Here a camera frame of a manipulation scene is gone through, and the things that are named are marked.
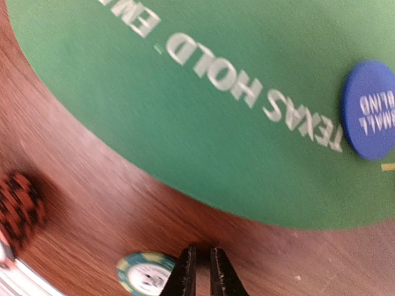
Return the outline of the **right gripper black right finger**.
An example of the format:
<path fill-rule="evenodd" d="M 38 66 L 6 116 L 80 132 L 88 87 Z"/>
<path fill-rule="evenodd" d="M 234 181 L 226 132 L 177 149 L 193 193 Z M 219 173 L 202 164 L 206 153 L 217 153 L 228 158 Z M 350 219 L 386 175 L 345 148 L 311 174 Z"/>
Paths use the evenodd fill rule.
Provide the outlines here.
<path fill-rule="evenodd" d="M 221 248 L 210 250 L 210 294 L 214 296 L 249 296 Z"/>

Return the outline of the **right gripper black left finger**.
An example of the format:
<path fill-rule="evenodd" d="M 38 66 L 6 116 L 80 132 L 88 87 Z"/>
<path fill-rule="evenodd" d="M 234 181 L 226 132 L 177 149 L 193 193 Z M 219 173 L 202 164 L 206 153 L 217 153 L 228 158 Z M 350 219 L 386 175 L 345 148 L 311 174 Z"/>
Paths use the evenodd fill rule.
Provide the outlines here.
<path fill-rule="evenodd" d="M 162 296 L 196 295 L 197 250 L 190 245 L 183 249 L 170 277 L 162 290 Z"/>

